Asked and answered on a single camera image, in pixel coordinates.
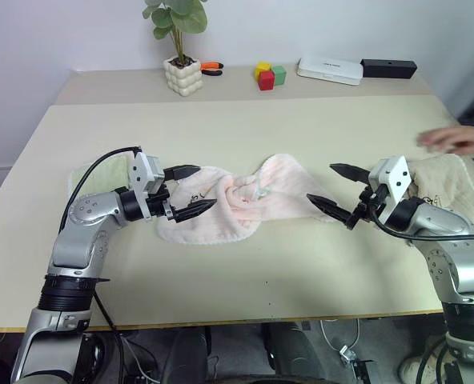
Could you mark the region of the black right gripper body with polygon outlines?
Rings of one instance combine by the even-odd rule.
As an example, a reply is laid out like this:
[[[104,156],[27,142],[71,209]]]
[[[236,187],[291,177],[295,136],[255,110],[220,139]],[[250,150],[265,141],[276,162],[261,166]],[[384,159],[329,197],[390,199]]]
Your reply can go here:
[[[359,220],[370,222],[372,220],[371,212],[380,210],[387,196],[388,187],[386,184],[380,184],[376,190],[373,190],[371,186],[366,186],[359,196],[358,205],[346,220],[345,226],[349,230],[353,230]]]

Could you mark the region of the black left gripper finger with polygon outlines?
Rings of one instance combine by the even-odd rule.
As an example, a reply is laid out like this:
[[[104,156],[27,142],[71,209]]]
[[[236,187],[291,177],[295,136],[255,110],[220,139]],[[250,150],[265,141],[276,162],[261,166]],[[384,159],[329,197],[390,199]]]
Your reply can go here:
[[[181,165],[181,166],[172,166],[170,168],[164,169],[164,180],[165,181],[178,181],[184,178],[188,178],[191,175],[199,172],[201,170],[200,166],[195,165]]]
[[[186,220],[190,220],[192,218],[196,218],[207,210],[209,210],[210,208],[212,208],[212,206],[216,203],[216,199],[202,199],[199,201],[191,202],[186,207],[179,210],[174,208],[173,219],[177,223],[180,223]]]

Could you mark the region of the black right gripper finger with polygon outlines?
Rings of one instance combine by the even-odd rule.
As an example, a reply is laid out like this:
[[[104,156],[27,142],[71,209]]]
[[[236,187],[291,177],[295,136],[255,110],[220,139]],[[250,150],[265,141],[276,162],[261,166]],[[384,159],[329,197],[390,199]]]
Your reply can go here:
[[[311,204],[321,212],[347,226],[347,222],[351,217],[351,212],[339,207],[336,202],[323,196],[307,194],[307,198]]]
[[[369,183],[369,170],[344,163],[332,163],[330,168],[340,176],[345,177],[346,179],[349,179],[353,182],[361,182],[363,184]]]

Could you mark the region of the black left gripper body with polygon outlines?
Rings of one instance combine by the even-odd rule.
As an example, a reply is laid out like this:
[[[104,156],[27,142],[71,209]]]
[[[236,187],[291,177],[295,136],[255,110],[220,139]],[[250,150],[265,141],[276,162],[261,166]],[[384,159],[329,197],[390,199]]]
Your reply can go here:
[[[167,220],[175,218],[175,208],[170,204],[170,192],[165,182],[155,193],[147,195],[147,207],[152,218],[166,217]]]

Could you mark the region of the person's bare hand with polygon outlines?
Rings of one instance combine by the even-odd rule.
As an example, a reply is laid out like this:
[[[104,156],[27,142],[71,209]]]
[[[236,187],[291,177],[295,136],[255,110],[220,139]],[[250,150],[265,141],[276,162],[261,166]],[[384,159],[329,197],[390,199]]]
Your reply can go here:
[[[452,126],[420,133],[416,142],[430,151],[446,154],[474,154],[474,126]]]

